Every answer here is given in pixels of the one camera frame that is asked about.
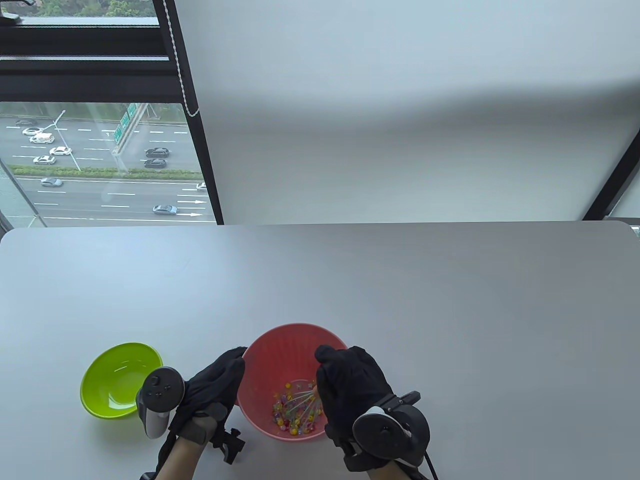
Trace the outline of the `person's right hand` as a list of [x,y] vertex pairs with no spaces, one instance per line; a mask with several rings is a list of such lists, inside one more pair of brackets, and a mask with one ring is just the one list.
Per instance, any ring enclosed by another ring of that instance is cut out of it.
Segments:
[[393,394],[375,359],[359,346],[334,349],[320,345],[315,350],[317,392],[327,420],[327,437],[344,454],[347,470],[371,473],[389,464],[354,447],[355,421],[379,401]]

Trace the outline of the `person's left hand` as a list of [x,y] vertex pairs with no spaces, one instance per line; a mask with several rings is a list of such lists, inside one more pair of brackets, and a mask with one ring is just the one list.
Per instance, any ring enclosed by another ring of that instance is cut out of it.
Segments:
[[219,448],[226,438],[226,422],[237,401],[246,364],[247,347],[227,350],[213,363],[186,382],[185,394],[178,405],[165,444],[182,438]]

